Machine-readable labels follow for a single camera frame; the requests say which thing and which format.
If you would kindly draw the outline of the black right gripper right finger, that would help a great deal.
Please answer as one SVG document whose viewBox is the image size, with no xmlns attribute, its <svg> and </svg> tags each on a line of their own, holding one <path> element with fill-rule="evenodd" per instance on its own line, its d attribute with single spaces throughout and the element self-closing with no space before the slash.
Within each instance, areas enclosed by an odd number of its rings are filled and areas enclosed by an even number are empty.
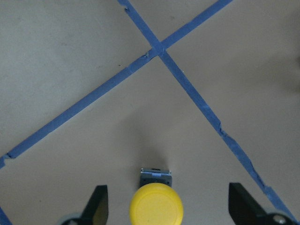
<svg viewBox="0 0 300 225">
<path fill-rule="evenodd" d="M 277 224 L 240 183 L 229 183 L 228 210 L 236 225 Z"/>
</svg>

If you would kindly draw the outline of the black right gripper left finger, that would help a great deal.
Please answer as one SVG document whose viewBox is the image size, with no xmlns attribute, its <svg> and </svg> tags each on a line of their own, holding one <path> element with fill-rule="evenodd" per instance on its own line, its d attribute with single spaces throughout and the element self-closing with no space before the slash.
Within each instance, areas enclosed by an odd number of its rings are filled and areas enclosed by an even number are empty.
<svg viewBox="0 0 300 225">
<path fill-rule="evenodd" d="M 96 186 L 79 217 L 79 225 L 106 225 L 109 215 L 107 185 Z"/>
</svg>

